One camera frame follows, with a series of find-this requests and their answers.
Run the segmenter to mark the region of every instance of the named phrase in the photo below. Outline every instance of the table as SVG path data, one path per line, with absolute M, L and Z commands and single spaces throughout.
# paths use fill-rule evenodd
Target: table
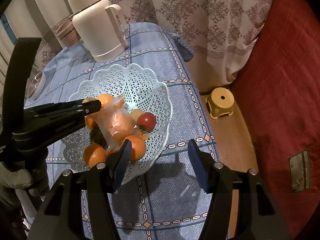
M 109 194 L 113 217 L 121 239 L 195 240 L 202 230 L 211 195 L 198 185 L 188 158 L 188 140 L 195 139 L 200 149 L 216 161 L 219 157 L 198 90 L 184 65 L 192 58 L 192 49 L 179 35 L 153 23 L 130 24 L 127 39 L 128 48 L 104 63 L 95 62 L 82 41 L 64 48 L 44 68 L 47 81 L 41 95 L 36 101 L 27 101 L 25 108 L 68 101 L 82 81 L 115 63 L 151 68 L 157 79 L 167 84 L 173 105 L 169 139 L 147 173 Z M 61 141 L 48 147 L 50 187 L 63 170 L 70 168 L 63 147 Z M 82 200 L 85 236 L 92 238 L 85 191 Z

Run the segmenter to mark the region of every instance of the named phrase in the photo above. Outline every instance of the yellow stool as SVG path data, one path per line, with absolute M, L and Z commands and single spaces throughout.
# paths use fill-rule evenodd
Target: yellow stool
M 216 88 L 205 99 L 210 108 L 210 116 L 212 119 L 217 119 L 222 115 L 233 114 L 233 104 L 235 99 L 233 94 L 225 88 Z

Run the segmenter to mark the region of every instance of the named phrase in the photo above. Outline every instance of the perforated basket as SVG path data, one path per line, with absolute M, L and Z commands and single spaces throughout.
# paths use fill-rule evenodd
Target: perforated basket
M 136 162 L 130 162 L 127 167 L 122 182 L 125 184 L 135 176 L 148 171 L 165 147 L 172 117 L 172 104 L 167 86 L 158 82 L 156 74 L 151 69 L 142 69 L 137 64 L 130 64 L 127 68 L 115 64 L 107 70 L 98 70 L 92 80 L 83 81 L 79 85 L 78 91 L 71 95 L 69 101 L 97 97 L 105 93 L 111 96 L 124 94 L 125 108 L 129 112 L 139 108 L 144 112 L 153 113 L 157 119 L 156 127 L 146 140 L 145 155 Z M 82 158 L 84 148 L 90 144 L 89 134 L 90 130 L 82 128 L 62 139 L 65 145 L 63 155 L 75 172 L 89 169 Z

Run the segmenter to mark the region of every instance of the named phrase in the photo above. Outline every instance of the red fabric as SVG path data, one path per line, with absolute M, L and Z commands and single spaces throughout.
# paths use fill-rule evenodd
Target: red fabric
M 320 26 L 305 0 L 273 0 L 231 91 L 294 238 L 320 201 Z M 288 159 L 305 149 L 311 189 L 293 194 Z

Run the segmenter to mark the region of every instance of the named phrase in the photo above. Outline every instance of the scalloped basket rim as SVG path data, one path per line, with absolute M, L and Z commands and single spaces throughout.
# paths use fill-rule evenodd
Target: scalloped basket rim
M 137 66 L 137 67 L 138 67 L 139 69 L 141 69 L 141 70 L 150 71 L 150 72 L 153 74 L 155 83 L 164 85 L 164 87 L 165 87 L 165 89 L 166 89 L 166 92 L 167 92 L 167 100 L 168 100 L 168 102 L 169 102 L 169 104 L 170 104 L 170 117 L 169 117 L 169 120 L 168 120 L 168 125 L 167 125 L 167 130 L 166 130 L 167 135 L 166 135 L 166 138 L 164 139 L 163 145 L 162 145 L 161 149 L 159 150 L 159 152 L 154 156 L 154 158 L 152 159 L 152 161 L 151 161 L 151 163 L 149 164 L 149 166 L 147 167 L 147 169 L 145 169 L 145 170 L 143 170 L 143 171 L 140 171 L 140 172 L 138 171 L 138 172 L 137 172 L 134 176 L 132 176 L 131 178 L 130 178 L 130 177 L 128 177 L 127 179 L 124 178 L 124 180 L 122 181 L 122 184 L 121 184 L 121 185 L 124 185 L 124 184 L 128 183 L 130 180 L 132 180 L 133 178 L 135 178 L 135 177 L 137 177 L 137 176 L 140 176 L 140 175 L 144 174 L 145 172 L 147 172 L 147 171 L 153 166 L 153 164 L 154 164 L 155 161 L 158 159 L 158 157 L 160 156 L 161 152 L 163 151 L 163 147 L 167 144 L 167 141 L 168 141 L 168 138 L 169 138 L 170 122 L 171 122 L 172 116 L 173 116 L 173 106 L 172 106 L 172 102 L 171 102 L 171 100 L 170 100 L 170 95 L 169 95 L 169 90 L 168 90 L 167 85 L 166 85 L 164 82 L 159 82 L 158 79 L 157 79 L 157 77 L 156 77 L 156 73 L 155 73 L 152 69 L 150 69 L 150 68 L 142 68 L 140 65 L 138 65 L 138 64 L 136 64 L 136 63 L 131 63 L 131 64 L 129 64 L 126 68 L 124 68 L 124 67 L 123 67 L 122 65 L 120 65 L 120 64 L 113 64 L 113 65 L 111 65 L 108 69 L 100 69 L 100 70 L 98 70 L 97 72 L 95 72 L 91 80 L 84 80 L 84 81 L 82 81 L 82 82 L 79 84 L 79 87 L 78 87 L 77 92 L 76 92 L 76 93 L 73 93 L 73 94 L 69 97 L 69 101 L 72 100 L 72 97 L 73 97 L 74 95 L 76 95 L 77 93 L 79 93 L 81 85 L 82 85 L 83 83 L 86 83 L 86 82 L 92 82 L 92 81 L 95 79 L 95 77 L 96 77 L 96 75 L 97 75 L 98 72 L 107 72 L 107 71 L 109 71 L 112 67 L 115 67 L 115 66 L 119 66 L 119 67 L 121 67 L 122 69 L 129 69 L 130 66 L 132 66 L 132 65 Z

